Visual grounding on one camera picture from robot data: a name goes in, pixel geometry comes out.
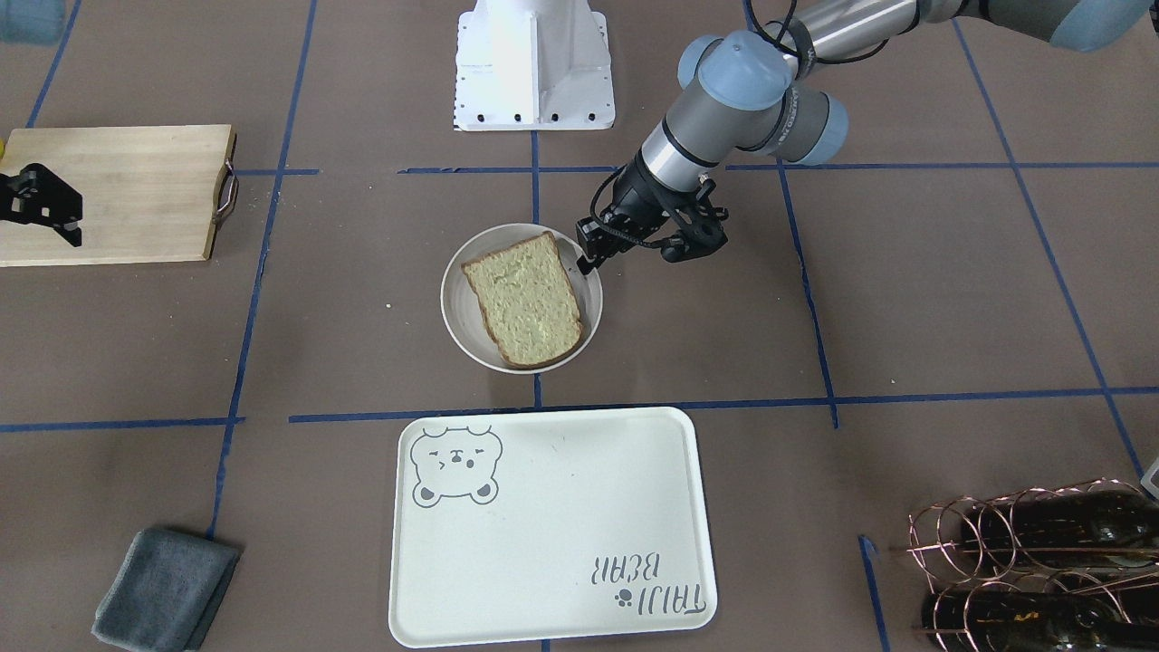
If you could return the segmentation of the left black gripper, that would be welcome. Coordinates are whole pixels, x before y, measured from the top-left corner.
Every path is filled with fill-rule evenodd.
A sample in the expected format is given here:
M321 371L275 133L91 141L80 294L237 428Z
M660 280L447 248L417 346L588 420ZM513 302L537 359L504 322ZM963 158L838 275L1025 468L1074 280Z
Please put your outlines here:
M612 186L611 202L599 211L599 218L584 217L577 222L577 241L584 252L576 261L580 274L595 273L620 249L675 249L673 235L648 240L669 217L656 195L659 185L641 154L608 175L599 189L606 186Z

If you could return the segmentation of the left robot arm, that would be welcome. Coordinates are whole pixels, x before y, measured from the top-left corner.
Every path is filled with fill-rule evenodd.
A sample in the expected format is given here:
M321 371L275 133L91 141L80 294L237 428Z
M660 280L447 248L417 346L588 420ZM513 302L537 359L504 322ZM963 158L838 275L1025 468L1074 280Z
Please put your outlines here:
M679 98L634 157L604 185L576 226L580 272L635 247L668 263L727 244L728 212L714 206L710 173L732 151L788 164L825 164L848 135L848 111L806 85L815 69L861 63L923 24L964 16L1071 51L1118 41L1146 16L1149 1L822 1L761 22L742 3L748 28L707 34L680 54Z

